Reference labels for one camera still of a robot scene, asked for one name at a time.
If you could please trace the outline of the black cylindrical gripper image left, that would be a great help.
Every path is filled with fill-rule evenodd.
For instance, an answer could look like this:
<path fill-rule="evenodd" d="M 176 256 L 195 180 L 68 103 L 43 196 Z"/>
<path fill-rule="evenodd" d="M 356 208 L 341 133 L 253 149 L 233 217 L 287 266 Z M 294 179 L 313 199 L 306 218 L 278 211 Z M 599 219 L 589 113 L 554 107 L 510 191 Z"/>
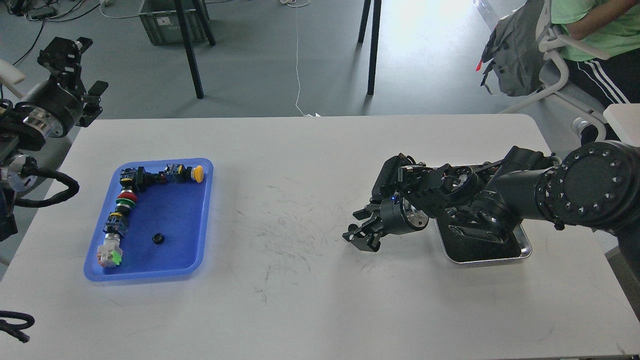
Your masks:
<path fill-rule="evenodd" d="M 55 37 L 39 51 L 38 64 L 50 72 L 16 104 L 14 130 L 30 137 L 66 137 L 73 126 L 87 128 L 103 108 L 101 96 L 109 83 L 96 80 L 86 92 L 82 82 L 82 54 L 93 45 L 90 38 Z"/>

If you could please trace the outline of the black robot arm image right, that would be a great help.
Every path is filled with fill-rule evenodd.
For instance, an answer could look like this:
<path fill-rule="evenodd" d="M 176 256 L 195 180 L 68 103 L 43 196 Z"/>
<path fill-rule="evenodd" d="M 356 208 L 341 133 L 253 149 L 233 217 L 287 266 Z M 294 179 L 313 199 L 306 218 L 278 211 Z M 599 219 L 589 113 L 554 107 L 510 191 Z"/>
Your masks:
<path fill-rule="evenodd" d="M 444 241 L 493 261 L 523 220 L 559 231 L 582 226 L 617 237 L 638 283 L 639 187 L 639 148 L 615 140 L 588 143 L 563 160 L 512 146 L 496 162 L 437 168 L 399 153 L 384 162 L 368 205 L 352 214 L 361 224 L 343 238 L 377 252 L 382 237 L 421 231 L 434 219 Z"/>

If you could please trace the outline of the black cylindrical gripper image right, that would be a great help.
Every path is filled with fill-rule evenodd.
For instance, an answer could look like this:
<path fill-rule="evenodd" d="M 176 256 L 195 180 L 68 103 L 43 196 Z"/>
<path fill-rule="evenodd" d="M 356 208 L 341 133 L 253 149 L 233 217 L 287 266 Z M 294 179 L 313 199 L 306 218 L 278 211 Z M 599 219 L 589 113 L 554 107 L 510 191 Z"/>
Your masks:
<path fill-rule="evenodd" d="M 391 196 L 382 202 L 371 202 L 352 216 L 361 222 L 349 224 L 343 239 L 360 251 L 377 252 L 380 239 L 387 234 L 404 235 L 424 230 L 430 217 L 416 209 L 406 198 Z"/>

